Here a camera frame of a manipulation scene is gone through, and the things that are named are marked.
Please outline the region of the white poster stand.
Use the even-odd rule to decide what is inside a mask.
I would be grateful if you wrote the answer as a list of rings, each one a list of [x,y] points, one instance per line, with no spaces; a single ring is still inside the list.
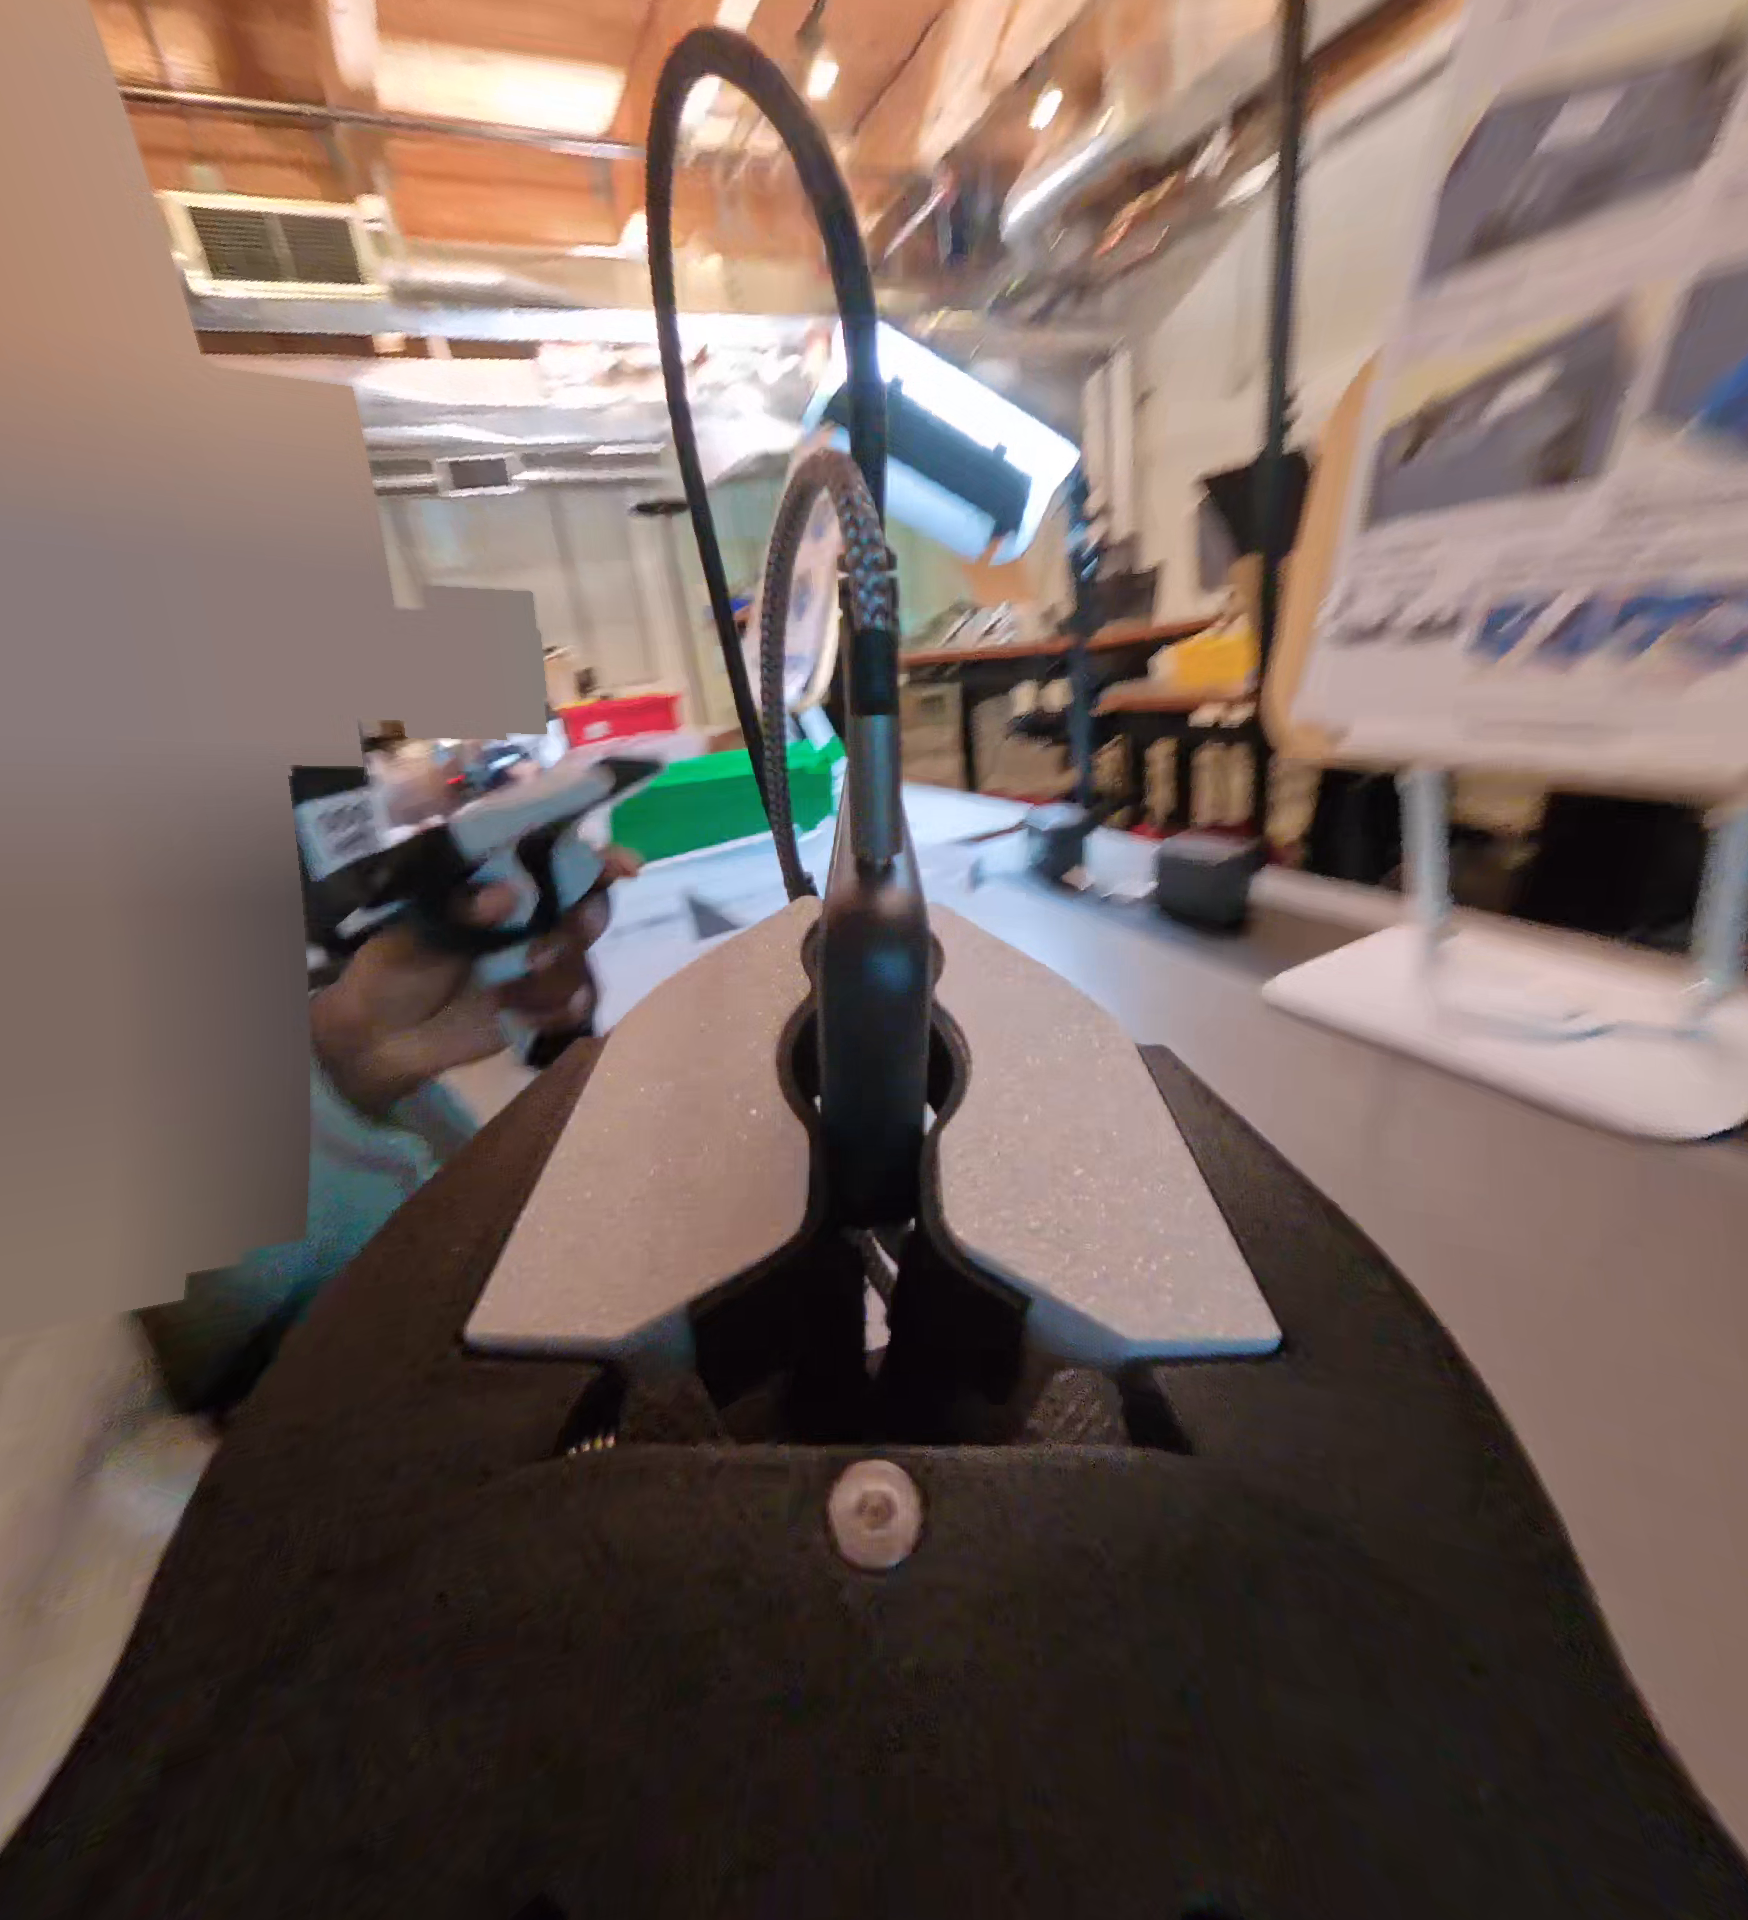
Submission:
[[[1613,1133],[1686,1144],[1748,1121],[1748,784],[1711,802],[1683,967],[1456,911],[1444,770],[1396,787],[1394,925],[1271,976],[1265,1000]]]

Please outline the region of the person's cream shirt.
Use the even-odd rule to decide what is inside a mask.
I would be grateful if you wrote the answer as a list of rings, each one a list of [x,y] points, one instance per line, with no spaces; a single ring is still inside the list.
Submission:
[[[0,1337],[0,1850],[116,1670],[214,1449],[137,1317]]]

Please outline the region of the black cube charger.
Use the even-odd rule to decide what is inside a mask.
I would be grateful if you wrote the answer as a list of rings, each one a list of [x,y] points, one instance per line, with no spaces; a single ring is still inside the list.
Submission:
[[[1268,859],[1258,834],[1180,829],[1156,843],[1152,905],[1168,920],[1206,933],[1241,933],[1251,889]]]

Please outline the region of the softbox studio light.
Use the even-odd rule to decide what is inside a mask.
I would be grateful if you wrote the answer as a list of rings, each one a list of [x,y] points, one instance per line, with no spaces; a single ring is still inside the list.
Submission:
[[[887,509],[956,558],[1022,558],[1063,509],[1072,604],[1062,625],[1082,650],[1102,632],[1102,540],[1080,447],[892,325],[839,325],[788,471],[783,506],[805,534],[814,498],[837,528],[837,662],[851,781],[873,850],[892,852],[900,812],[898,586]]]

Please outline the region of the red plastic bin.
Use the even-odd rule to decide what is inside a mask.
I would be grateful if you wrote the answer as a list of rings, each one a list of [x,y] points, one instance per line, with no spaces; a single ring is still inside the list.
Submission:
[[[554,706],[554,721],[568,747],[581,752],[677,734],[683,725],[683,712],[680,692],[650,688],[575,698]]]

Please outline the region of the wooden workbench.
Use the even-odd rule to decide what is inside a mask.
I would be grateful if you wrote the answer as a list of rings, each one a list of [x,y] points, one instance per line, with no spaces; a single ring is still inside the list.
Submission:
[[[976,615],[903,654],[903,776],[1012,804],[1090,800],[1114,828],[1245,832],[1257,797],[1258,650],[1241,617],[1010,637]]]

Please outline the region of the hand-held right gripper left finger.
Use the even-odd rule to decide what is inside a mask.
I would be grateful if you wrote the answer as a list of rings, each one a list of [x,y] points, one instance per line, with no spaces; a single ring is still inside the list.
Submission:
[[[812,1138],[779,1046],[815,901],[729,935],[607,1035],[466,1325],[475,1352],[688,1352],[692,1309],[788,1246]]]

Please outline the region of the person's left forearm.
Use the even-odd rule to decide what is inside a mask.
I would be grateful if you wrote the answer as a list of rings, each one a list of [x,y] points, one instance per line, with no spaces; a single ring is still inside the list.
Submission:
[[[189,1276],[170,1329],[147,1337],[171,1401],[198,1415],[238,1404],[316,1295],[475,1133],[473,1111],[442,1084],[365,1116],[312,1065],[306,1227]]]

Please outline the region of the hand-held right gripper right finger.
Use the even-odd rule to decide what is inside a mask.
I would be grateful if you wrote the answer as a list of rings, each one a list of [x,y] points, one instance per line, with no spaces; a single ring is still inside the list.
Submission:
[[[936,906],[963,1081],[936,1127],[953,1248],[1037,1345],[1276,1345],[1280,1332],[1140,1048],[1058,972]]]

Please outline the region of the wooden poster board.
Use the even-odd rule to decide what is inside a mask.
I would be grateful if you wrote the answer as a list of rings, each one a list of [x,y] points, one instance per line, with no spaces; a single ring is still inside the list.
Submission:
[[[1328,590],[1360,471],[1360,438],[1370,386],[1382,352],[1361,362],[1326,418],[1311,452],[1311,480],[1304,498],[1295,541],[1275,577],[1275,617],[1265,637],[1258,682],[1258,718],[1275,758],[1315,770],[1377,772],[1374,755],[1355,755],[1343,728],[1299,714],[1304,680],[1315,653]]]

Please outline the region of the instruction poster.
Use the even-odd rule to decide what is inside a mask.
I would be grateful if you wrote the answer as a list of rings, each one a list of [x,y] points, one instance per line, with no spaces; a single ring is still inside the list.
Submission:
[[[1748,784],[1748,2],[1471,4],[1433,155],[1292,732]]]

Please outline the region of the white air vent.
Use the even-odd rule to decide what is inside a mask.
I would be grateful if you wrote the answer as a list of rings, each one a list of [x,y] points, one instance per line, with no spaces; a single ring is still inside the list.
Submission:
[[[377,227],[356,202],[156,193],[189,293],[227,300],[381,300]]]

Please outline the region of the person's left hand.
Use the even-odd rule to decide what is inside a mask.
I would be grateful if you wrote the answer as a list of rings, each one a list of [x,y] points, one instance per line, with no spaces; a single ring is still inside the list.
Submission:
[[[408,925],[372,935],[310,998],[310,1054],[359,1116],[383,1120],[406,1098],[510,1046],[507,1023],[567,1044],[594,1028],[590,951],[610,920],[614,883],[642,862],[610,846],[590,892],[522,951],[525,971],[491,986],[469,958],[429,947]]]

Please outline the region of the dark grey labelled charger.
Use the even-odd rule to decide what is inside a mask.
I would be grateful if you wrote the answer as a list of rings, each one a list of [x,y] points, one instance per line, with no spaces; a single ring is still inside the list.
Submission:
[[[1032,805],[1022,818],[1025,871],[1058,890],[1092,890],[1088,854],[1097,825],[1100,814],[1094,805],[1075,802]]]

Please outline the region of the green plastic bin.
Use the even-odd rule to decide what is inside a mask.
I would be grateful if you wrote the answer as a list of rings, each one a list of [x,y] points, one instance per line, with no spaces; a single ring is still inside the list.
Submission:
[[[788,749],[794,832],[835,810],[844,747],[797,741]],[[670,762],[640,790],[608,807],[607,838],[640,862],[688,855],[770,834],[751,762],[744,749]]]

